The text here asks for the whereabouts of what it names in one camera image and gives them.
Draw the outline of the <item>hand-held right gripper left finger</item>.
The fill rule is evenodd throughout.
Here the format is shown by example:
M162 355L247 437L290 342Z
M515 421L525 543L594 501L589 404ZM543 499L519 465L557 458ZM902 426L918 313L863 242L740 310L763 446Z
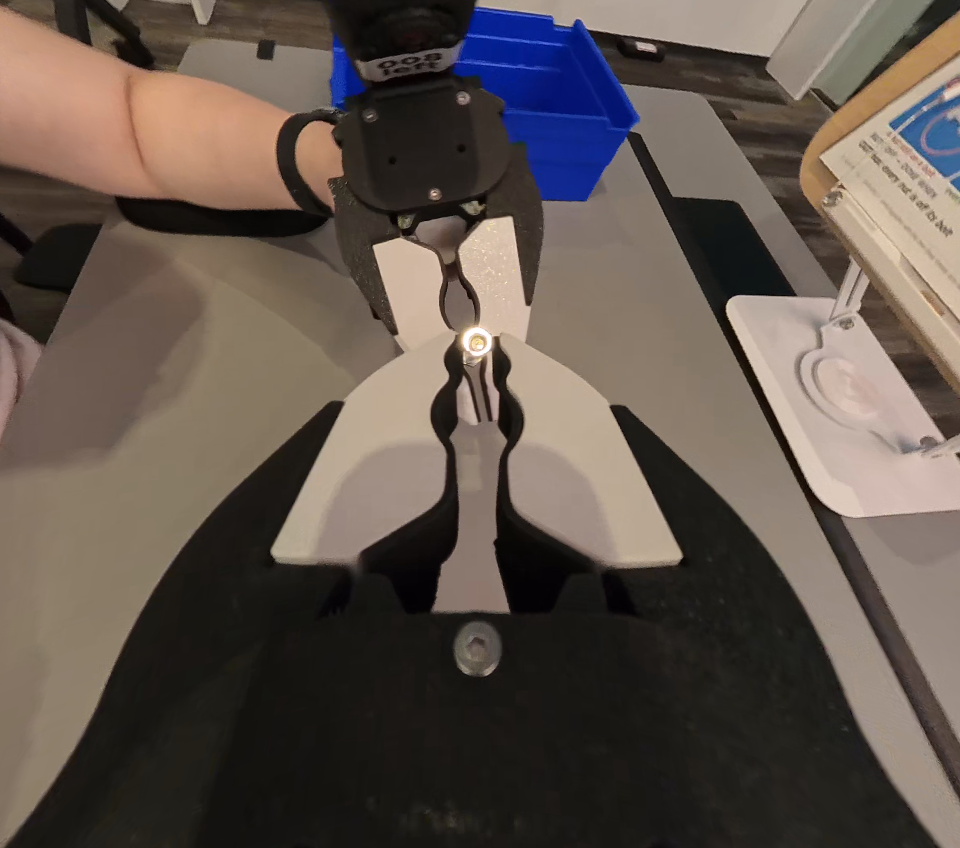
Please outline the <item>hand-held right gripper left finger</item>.
M451 434L460 357L442 333L369 375L343 400L270 549L279 564L357 567L455 487Z

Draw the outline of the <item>white document stand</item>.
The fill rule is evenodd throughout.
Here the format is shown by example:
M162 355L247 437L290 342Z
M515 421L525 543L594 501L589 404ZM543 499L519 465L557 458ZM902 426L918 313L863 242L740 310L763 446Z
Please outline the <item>white document stand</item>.
M836 298L746 295L726 317L814 496L845 518L959 509L945 439L859 313L850 262Z

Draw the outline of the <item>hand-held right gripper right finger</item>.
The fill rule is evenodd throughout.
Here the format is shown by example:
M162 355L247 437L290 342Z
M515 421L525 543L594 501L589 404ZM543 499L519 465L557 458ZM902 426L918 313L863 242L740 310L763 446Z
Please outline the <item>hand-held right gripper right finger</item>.
M678 565L681 547L608 399L512 335L499 354L508 512L603 569Z

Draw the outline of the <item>person's left forearm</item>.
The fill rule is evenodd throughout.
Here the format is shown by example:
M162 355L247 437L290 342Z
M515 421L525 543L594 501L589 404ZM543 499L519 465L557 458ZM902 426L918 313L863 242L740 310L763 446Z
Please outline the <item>person's left forearm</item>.
M140 70L3 6L1 162L90 191L290 209L291 113L234 87Z

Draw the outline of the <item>black wristband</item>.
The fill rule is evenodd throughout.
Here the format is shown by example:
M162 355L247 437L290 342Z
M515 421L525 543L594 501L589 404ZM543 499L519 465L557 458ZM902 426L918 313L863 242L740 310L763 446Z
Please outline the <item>black wristband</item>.
M337 126L345 111L336 107L322 107L309 112L290 114L282 123L275 142L277 170L287 193L300 210L324 221L333 218L334 211L309 186L297 163L297 145L308 125L325 123Z

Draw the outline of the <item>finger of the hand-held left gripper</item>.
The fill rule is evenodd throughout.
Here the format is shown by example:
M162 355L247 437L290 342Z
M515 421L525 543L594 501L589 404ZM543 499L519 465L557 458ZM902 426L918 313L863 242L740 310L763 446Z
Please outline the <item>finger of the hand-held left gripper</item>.
M474 303L474 325L492 337L525 340L531 305L526 301L514 221L479 222L457 251L460 280Z
M373 247L378 273L392 317L393 338L402 353L438 339L450 347L445 300L448 275L442 255L428 243L395 238Z

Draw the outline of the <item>printed instruction sheet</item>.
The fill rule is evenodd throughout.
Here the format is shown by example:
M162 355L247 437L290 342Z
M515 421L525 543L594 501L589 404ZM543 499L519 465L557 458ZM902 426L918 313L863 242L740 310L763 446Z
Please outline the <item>printed instruction sheet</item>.
M959 57L829 146L820 163L959 312Z

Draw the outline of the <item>blue plastic bin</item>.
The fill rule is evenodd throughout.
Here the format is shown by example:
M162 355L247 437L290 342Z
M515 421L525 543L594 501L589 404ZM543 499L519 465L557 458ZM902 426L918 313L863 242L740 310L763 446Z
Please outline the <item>blue plastic bin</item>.
M482 200L521 145L541 198L589 198L639 115L582 22L477 6L451 68L406 52L364 79L338 37L331 97L344 174L391 215Z

